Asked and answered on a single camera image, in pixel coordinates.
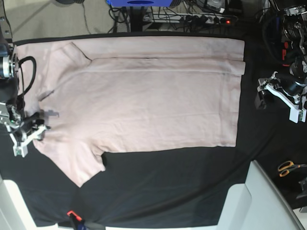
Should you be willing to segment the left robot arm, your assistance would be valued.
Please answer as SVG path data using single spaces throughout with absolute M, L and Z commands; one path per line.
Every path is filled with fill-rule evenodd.
M 307 107 L 307 2 L 272 0 L 262 22 L 262 39 L 273 61 L 281 66 L 258 79 L 255 107 L 286 103 Z

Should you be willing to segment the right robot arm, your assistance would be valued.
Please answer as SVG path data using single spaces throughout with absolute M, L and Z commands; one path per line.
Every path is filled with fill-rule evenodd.
M 30 83 L 25 87 L 24 79 L 19 79 L 21 65 L 27 61 L 33 64 Z M 0 2 L 0 124 L 13 142 L 16 156 L 27 154 L 27 146 L 33 140 L 41 140 L 50 127 L 45 125 L 39 112 L 31 116 L 25 114 L 24 96 L 32 88 L 36 77 L 36 60 L 32 56 L 19 59 L 17 47 L 12 41 L 12 30 L 6 17 L 4 1 Z

